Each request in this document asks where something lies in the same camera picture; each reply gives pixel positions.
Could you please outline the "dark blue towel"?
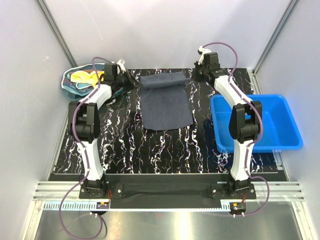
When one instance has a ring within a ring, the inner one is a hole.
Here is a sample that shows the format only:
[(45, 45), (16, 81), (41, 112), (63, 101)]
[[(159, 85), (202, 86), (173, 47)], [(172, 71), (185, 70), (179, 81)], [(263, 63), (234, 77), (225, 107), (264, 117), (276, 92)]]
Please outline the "dark blue towel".
[(158, 73), (139, 78), (140, 109), (143, 127), (152, 131), (168, 131), (193, 124), (193, 116), (182, 71)]

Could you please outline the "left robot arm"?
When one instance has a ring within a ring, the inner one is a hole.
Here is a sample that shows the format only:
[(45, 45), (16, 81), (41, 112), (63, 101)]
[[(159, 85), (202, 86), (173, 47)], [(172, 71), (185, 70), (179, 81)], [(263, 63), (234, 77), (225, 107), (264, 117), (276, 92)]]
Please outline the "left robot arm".
[(101, 132), (99, 109), (109, 99), (130, 91), (139, 83), (131, 77), (122, 59), (116, 63), (105, 63), (102, 74), (98, 73), (95, 64), (92, 67), (97, 83), (83, 99), (70, 102), (67, 127), (84, 165), (84, 177), (79, 181), (81, 192), (103, 198), (110, 191), (98, 150)]

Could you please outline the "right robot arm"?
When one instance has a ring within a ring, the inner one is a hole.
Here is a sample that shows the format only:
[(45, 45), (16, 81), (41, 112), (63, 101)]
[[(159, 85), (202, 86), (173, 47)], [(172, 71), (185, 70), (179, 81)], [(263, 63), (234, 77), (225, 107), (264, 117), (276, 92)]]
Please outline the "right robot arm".
[(234, 142), (233, 163), (229, 170), (227, 192), (239, 198), (250, 188), (250, 164), (255, 143), (262, 136), (262, 103), (244, 94), (232, 79), (232, 73), (220, 67), (216, 52), (200, 47), (194, 63), (194, 79), (211, 84), (231, 108), (228, 130)]

